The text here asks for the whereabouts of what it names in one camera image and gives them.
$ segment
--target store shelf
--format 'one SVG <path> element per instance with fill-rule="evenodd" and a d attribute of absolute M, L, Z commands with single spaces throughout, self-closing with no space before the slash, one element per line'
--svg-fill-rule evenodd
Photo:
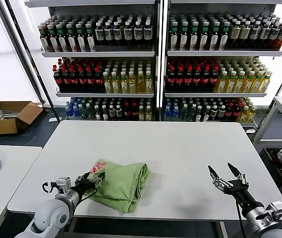
<path fill-rule="evenodd" d="M 154 4 L 155 0 L 29 0 L 27 7 Z"/>
<path fill-rule="evenodd" d="M 78 97 L 78 98 L 153 98 L 154 93 L 56 93 L 57 97 Z"/>
<path fill-rule="evenodd" d="M 165 93 L 168 98 L 239 98 L 239 97 L 265 97 L 266 93 Z"/>
<path fill-rule="evenodd" d="M 282 56 L 279 51 L 167 51 L 168 56 Z"/>
<path fill-rule="evenodd" d="M 242 4 L 282 4 L 282 0 L 171 0 L 171 3 L 242 3 Z"/>

